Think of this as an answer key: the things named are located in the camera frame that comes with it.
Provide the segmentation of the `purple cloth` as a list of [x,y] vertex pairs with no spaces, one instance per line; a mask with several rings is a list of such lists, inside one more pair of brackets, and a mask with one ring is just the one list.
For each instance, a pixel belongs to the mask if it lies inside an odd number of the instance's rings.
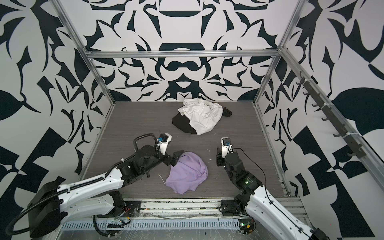
[[171,167],[165,185],[177,194],[196,191],[198,186],[208,178],[208,167],[195,153],[184,152],[177,164]]

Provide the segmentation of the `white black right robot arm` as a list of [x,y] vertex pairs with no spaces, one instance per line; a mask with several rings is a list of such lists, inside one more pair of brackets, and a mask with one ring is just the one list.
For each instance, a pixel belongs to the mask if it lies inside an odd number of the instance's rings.
[[218,150],[217,166],[223,166],[231,182],[240,190],[233,200],[222,200],[223,216],[248,216],[260,223],[278,240],[328,240],[319,228],[312,228],[291,214],[267,190],[258,178],[247,171],[239,154],[232,149]]

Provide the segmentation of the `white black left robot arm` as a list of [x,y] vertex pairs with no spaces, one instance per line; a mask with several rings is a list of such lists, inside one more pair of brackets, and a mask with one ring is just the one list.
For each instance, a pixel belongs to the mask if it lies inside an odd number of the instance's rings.
[[159,164],[175,166],[183,154],[166,153],[167,145],[146,145],[98,176],[72,184],[49,182],[41,187],[29,203],[29,235],[43,237],[60,225],[87,216],[116,217],[125,202],[119,189],[142,179]]

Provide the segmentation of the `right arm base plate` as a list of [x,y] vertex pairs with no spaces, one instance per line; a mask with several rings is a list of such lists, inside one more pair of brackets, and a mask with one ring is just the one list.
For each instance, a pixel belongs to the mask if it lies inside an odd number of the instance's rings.
[[242,201],[239,199],[222,200],[218,209],[224,217],[230,217],[230,216],[245,217],[245,216],[248,216],[246,212],[247,203],[248,202]]

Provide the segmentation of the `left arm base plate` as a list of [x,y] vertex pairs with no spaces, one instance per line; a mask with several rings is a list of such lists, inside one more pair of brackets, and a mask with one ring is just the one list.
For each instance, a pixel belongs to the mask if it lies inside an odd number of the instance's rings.
[[135,218],[141,212],[141,201],[125,201],[125,206],[122,208],[121,218]]

